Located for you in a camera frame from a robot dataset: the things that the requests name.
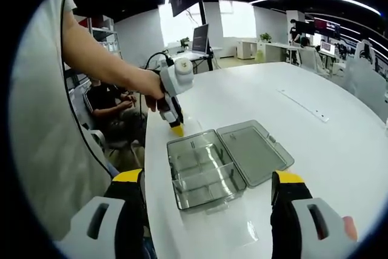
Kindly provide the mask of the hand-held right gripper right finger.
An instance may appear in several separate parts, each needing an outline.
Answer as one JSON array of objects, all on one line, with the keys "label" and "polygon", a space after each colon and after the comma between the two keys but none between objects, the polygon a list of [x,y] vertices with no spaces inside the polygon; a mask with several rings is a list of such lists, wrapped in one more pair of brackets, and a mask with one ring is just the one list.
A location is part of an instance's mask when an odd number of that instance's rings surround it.
[{"label": "hand-held right gripper right finger", "polygon": [[348,258],[357,239],[322,198],[314,198],[297,174],[272,173],[272,258]]}]

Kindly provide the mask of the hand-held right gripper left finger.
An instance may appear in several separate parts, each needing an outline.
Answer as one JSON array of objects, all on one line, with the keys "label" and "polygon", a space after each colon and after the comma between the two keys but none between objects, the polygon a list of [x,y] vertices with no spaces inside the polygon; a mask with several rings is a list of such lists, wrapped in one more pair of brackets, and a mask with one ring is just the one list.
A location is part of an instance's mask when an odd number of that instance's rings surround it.
[{"label": "hand-held right gripper left finger", "polygon": [[155,258],[143,188],[144,169],[119,173],[73,216],[56,247],[66,258]]}]

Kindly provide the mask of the person's left hand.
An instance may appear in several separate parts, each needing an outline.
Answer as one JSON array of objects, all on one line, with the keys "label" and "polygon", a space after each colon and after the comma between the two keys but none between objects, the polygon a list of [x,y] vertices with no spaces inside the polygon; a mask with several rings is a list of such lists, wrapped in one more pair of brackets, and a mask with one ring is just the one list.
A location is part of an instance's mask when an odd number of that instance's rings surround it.
[{"label": "person's left hand", "polygon": [[152,112],[156,112],[158,109],[157,102],[164,98],[164,91],[161,87],[161,83],[157,81],[156,83],[147,85],[143,94],[148,108]]}]

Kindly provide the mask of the person's right hand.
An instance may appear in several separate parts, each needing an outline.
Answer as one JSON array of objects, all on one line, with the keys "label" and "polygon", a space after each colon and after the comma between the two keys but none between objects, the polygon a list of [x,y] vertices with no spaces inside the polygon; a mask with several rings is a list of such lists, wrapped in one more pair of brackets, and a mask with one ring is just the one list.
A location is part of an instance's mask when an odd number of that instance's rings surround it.
[{"label": "person's right hand", "polygon": [[342,217],[342,219],[344,222],[344,230],[345,230],[347,236],[351,240],[357,241],[358,233],[357,233],[353,218],[350,216],[346,216],[346,217]]}]

